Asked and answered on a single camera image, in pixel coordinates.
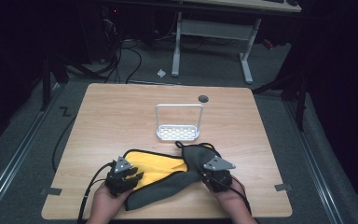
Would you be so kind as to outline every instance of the black cable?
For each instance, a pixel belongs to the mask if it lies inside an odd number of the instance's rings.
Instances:
[[[173,21],[172,21],[171,29],[168,31],[168,33],[167,33],[166,35],[164,35],[164,36],[161,37],[161,38],[155,39],[155,41],[159,41],[159,40],[163,40],[163,39],[166,39],[166,38],[170,38],[170,37],[172,37],[172,36],[176,36],[176,35],[173,35],[173,34],[172,34],[172,31],[173,31],[173,28],[175,27],[177,17],[178,17],[178,13],[176,12],[175,15],[173,16]]]
[[[212,179],[213,182],[215,182],[215,183],[221,185],[222,187],[227,188],[227,189],[230,189],[230,190],[232,190],[233,192],[237,193],[237,194],[242,198],[242,200],[243,200],[243,202],[245,203],[245,206],[246,206],[246,208],[248,209],[249,213],[252,214],[251,205],[249,204],[248,199],[247,199],[243,194],[241,194],[239,191],[237,191],[236,189],[234,189],[234,188],[232,188],[232,187],[230,187],[230,186],[227,186],[227,185],[225,185],[225,184],[220,183],[220,181],[216,180],[215,178],[213,178],[213,177],[211,177],[211,176],[208,177],[208,178]],[[245,189],[243,188],[243,186],[242,186],[242,184],[240,183],[240,181],[238,181],[236,178],[232,178],[232,179],[234,179],[235,181],[237,181],[237,183],[240,184],[240,186],[241,186],[241,188],[242,188],[242,190],[243,190],[243,193],[245,193]]]
[[[96,180],[96,181],[94,181],[94,183],[92,183],[92,185],[94,185],[94,184],[96,184],[96,183],[98,183],[98,182],[100,182],[100,181],[105,181],[106,180],[106,178],[104,178],[104,179],[99,179],[99,180]]]
[[[107,55],[108,55],[108,57],[111,56],[111,62],[105,68],[102,68],[101,70],[91,71],[95,75],[95,77],[97,77],[97,78],[105,79],[105,77],[100,76],[100,74],[103,74],[103,73],[109,71],[110,69],[114,70],[115,67],[117,67],[117,63],[116,63],[117,56],[115,54],[115,50],[119,48],[117,43],[121,44],[120,40],[121,40],[121,37],[124,34],[124,30],[122,29],[122,27],[118,27],[117,30],[118,30],[117,34],[114,36],[114,38],[111,41],[112,43],[108,44],[108,53],[107,53]],[[76,71],[73,71],[68,67],[67,67],[66,70],[67,70],[68,73],[71,73],[71,74],[76,75],[76,76],[85,76],[85,75],[87,75],[85,73],[77,73]]]
[[[122,48],[123,48],[123,45],[121,44],[120,46],[120,49],[119,49],[119,52],[118,52],[118,63],[121,61],[121,51],[122,51]],[[117,80],[117,77],[118,77],[118,84],[121,83],[121,79],[120,79],[120,75],[118,74],[118,67],[116,68],[116,75],[115,75],[115,79],[114,79],[114,82],[116,83],[116,80]]]
[[[192,36],[192,35],[184,35],[182,37],[184,40],[190,40],[192,41],[193,43],[195,43],[196,41],[195,40],[199,40],[199,45],[196,46],[195,48],[188,48],[184,45],[184,43],[181,44],[181,48],[183,49],[199,49],[201,48],[203,45],[204,45],[204,42],[205,42],[205,38],[202,37],[202,36]]]
[[[134,50],[134,49],[128,49],[128,50],[130,50],[130,51],[136,53],[136,54],[139,56],[139,63],[138,63],[138,66],[135,68],[135,70],[133,70],[133,72],[127,77],[127,79],[126,79],[126,84],[129,83],[130,78],[131,78],[132,75],[138,70],[138,68],[141,66],[141,63],[142,63],[142,56],[141,56],[140,53],[138,53],[138,52],[137,52],[136,50]]]
[[[166,38],[163,38],[163,39],[158,39],[155,41],[155,44],[156,45],[159,45],[159,46],[162,46],[162,47],[170,47],[170,46],[173,46],[175,45],[176,43],[176,40],[174,39],[175,35],[172,35],[172,36],[168,36]]]
[[[57,148],[58,148],[58,145],[60,144],[62,138],[63,138],[63,135],[66,133],[66,131],[68,130],[68,128],[71,126],[71,124],[74,122],[74,120],[76,119],[77,115],[75,115],[71,121],[66,125],[65,129],[62,131],[61,135],[60,135],[60,138],[58,139],[57,143],[56,143],[56,146],[53,150],[53,155],[51,157],[51,165],[53,166],[53,171],[54,173],[57,173],[57,168],[56,168],[56,165],[55,165],[55,154],[57,152]]]
[[[112,76],[112,73],[113,73],[115,70],[117,70],[117,66],[118,66],[118,58],[117,58],[117,56],[115,55],[115,66],[112,68],[112,70],[110,71],[110,73],[107,75],[107,77],[105,78],[105,81],[104,81],[103,83],[106,83],[106,82],[109,80],[110,76]]]
[[[212,41],[212,40],[210,40],[210,39],[211,39],[211,38],[205,38],[205,42],[211,43],[211,44],[215,44],[215,45],[219,45],[219,46],[225,46],[225,45],[235,44],[235,43],[239,42],[239,40],[230,39],[230,40],[227,40],[227,41],[224,42],[224,43],[219,43],[219,42],[217,42],[217,41]]]
[[[126,47],[126,48],[123,48],[123,49],[134,49],[134,48],[136,48],[136,47],[138,47],[139,46],[139,41],[138,40],[136,40],[136,39],[132,39],[132,40],[124,40],[123,41],[123,43],[124,42],[135,42],[135,45],[133,45],[133,46],[130,46],[130,47]]]
[[[94,181],[95,178],[97,178],[98,174],[106,167],[108,166],[112,166],[113,163],[112,162],[109,162],[107,164],[105,164],[103,167],[101,167],[97,173],[95,173],[94,177],[91,179],[91,181],[89,182],[89,186],[87,187],[86,189],[86,192],[84,193],[84,196],[83,196],[83,200],[81,202],[81,205],[80,205],[80,210],[79,210],[79,216],[77,218],[77,224],[80,224],[82,222],[82,219],[83,219],[83,213],[84,213],[84,208],[86,207],[86,202],[87,202],[87,199],[89,197],[89,194],[90,194],[90,190],[91,190],[91,187],[92,185],[94,185],[95,183],[97,183],[98,181],[101,181],[101,180],[97,180],[97,181]]]

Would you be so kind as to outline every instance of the human hand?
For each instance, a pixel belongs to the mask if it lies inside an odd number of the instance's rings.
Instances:
[[[232,179],[231,187],[246,199],[245,186],[235,176],[232,176]],[[232,218],[235,224],[257,223],[246,207],[244,199],[237,192],[231,189],[228,191],[213,192],[209,187],[208,190],[214,195],[220,207]]]
[[[87,224],[106,224],[115,217],[120,210],[121,205],[131,194],[132,189],[124,193],[113,196],[109,188],[104,184],[95,191],[91,206],[91,215]]]

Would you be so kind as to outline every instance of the wire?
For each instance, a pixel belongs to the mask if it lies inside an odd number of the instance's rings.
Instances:
[[[132,75],[138,70],[138,68],[141,66],[141,63],[142,63],[142,56],[141,56],[140,53],[138,53],[138,52],[137,52],[136,50],[134,50],[134,49],[128,49],[128,50],[130,50],[130,51],[132,51],[132,52],[134,52],[134,53],[136,53],[136,54],[138,55],[138,57],[139,57],[139,63],[138,63],[138,66],[135,68],[135,70],[133,70],[133,72],[127,77],[127,79],[126,79],[126,84],[129,83],[130,78],[131,78]]]
[[[116,75],[115,75],[115,79],[114,82],[117,83],[117,78],[118,78],[118,84],[121,83],[120,80],[120,75],[118,74],[118,63],[121,61],[121,51],[122,51],[123,45],[121,44],[119,52],[118,52],[118,59],[117,59],[117,67],[116,67]]]
[[[162,46],[162,47],[170,47],[175,45],[175,39],[173,39],[175,35],[168,36],[166,38],[161,38],[158,41],[155,42],[156,45]]]
[[[161,37],[161,38],[158,38],[158,39],[155,39],[155,40],[159,41],[159,40],[163,40],[163,39],[166,39],[166,38],[170,38],[170,37],[172,37],[172,36],[175,36],[175,35],[172,34],[172,30],[173,30],[173,27],[175,27],[177,17],[178,17],[178,13],[176,12],[175,15],[174,15],[174,17],[173,17],[173,22],[172,22],[170,31],[169,31],[165,36],[163,36],[163,37]]]
[[[91,181],[89,182],[89,186],[87,187],[86,189],[86,192],[84,193],[84,196],[83,196],[83,200],[81,202],[81,205],[80,205],[80,210],[79,210],[79,216],[77,218],[77,224],[80,224],[82,222],[82,219],[83,219],[83,213],[84,213],[84,208],[86,207],[86,202],[87,202],[87,199],[89,197],[89,194],[90,194],[90,190],[91,190],[91,187],[92,185],[94,185],[95,183],[97,183],[98,181],[102,181],[101,179],[100,180],[97,180],[97,181],[94,181],[95,178],[97,178],[98,174],[106,167],[108,166],[112,166],[113,163],[112,162],[109,162],[107,164],[105,164],[103,167],[101,167],[97,173],[95,173],[94,177],[91,179]]]
[[[108,19],[103,19],[103,21],[108,22],[114,28],[114,32],[113,32],[114,37],[112,39],[110,38],[110,36],[107,33],[105,33],[108,38],[107,57],[111,57],[110,64],[108,64],[105,68],[102,68],[101,70],[91,71],[91,72],[93,74],[95,74],[97,78],[105,79],[105,82],[106,82],[106,77],[102,77],[102,76],[100,76],[100,74],[103,74],[111,69],[115,70],[115,68],[117,67],[118,61],[117,61],[117,56],[115,54],[115,50],[118,49],[119,47],[121,47],[121,46],[118,46],[117,44],[121,45],[120,39],[124,34],[124,30],[122,29],[122,27],[115,26],[115,23],[121,24],[121,22],[118,21],[118,18],[116,18],[115,22],[112,22]],[[76,75],[76,76],[85,76],[86,75],[85,73],[81,73],[81,72],[79,73],[77,71],[74,71],[73,69],[71,69],[69,67],[67,67],[66,70],[68,73]]]
[[[212,41],[212,40],[210,40],[210,39],[212,39],[212,38],[206,38],[206,39],[205,39],[205,42],[211,43],[211,44],[215,44],[215,45],[220,45],[220,46],[235,44],[235,43],[237,43],[237,42],[240,41],[240,40],[236,40],[236,39],[229,39],[229,40],[226,40],[225,43],[219,43],[219,42],[217,42],[217,41]]]
[[[211,177],[211,176],[208,177],[208,178],[212,179],[213,182],[215,182],[215,183],[221,185],[222,187],[224,187],[224,188],[226,188],[226,189],[230,189],[230,190],[232,190],[233,192],[237,193],[237,194],[242,198],[242,200],[243,200],[243,202],[245,203],[245,206],[246,206],[246,208],[248,209],[249,213],[252,214],[251,205],[249,204],[248,200],[246,199],[246,197],[245,197],[243,194],[241,194],[239,191],[237,191],[236,189],[234,189],[234,188],[232,188],[232,187],[230,187],[230,186],[227,186],[227,185],[225,185],[225,184],[220,183],[220,181],[216,180],[215,178],[213,178],[213,177]],[[235,181],[237,181],[237,183],[240,184],[240,186],[241,186],[243,192],[245,192],[245,189],[243,188],[241,182],[240,182],[239,180],[237,180],[236,178],[232,178],[232,179],[235,180]]]
[[[204,37],[202,36],[193,36],[193,35],[183,35],[183,42],[185,42],[185,40],[190,40],[193,43],[197,43],[197,40],[200,42],[198,46],[194,47],[194,48],[189,48],[186,47],[183,43],[181,44],[181,48],[183,49],[199,49],[204,45]]]
[[[105,79],[105,81],[103,83],[106,83],[109,80],[110,76],[112,75],[113,71],[117,70],[117,66],[118,66],[118,58],[117,58],[117,56],[115,57],[115,62],[116,62],[116,66],[112,68],[112,70],[107,75],[107,77],[106,77],[106,79]]]
[[[126,47],[126,48],[123,48],[123,49],[134,49],[134,48],[138,47],[138,45],[139,45],[139,40],[137,40],[137,39],[126,39],[126,40],[122,41],[122,43],[124,43],[124,42],[135,42],[135,45],[131,46],[131,47]]]
[[[58,148],[58,145],[60,144],[62,138],[63,138],[63,135],[66,133],[66,131],[69,129],[69,127],[71,126],[71,124],[74,122],[74,120],[76,119],[77,117],[77,114],[71,119],[71,121],[66,125],[65,129],[62,131],[61,135],[60,135],[60,138],[58,139],[57,143],[56,143],[56,146],[53,150],[53,155],[51,157],[51,165],[53,167],[53,171],[54,173],[57,173],[57,168],[56,168],[56,165],[55,165],[55,155],[56,155],[56,152],[57,152],[57,148]]]

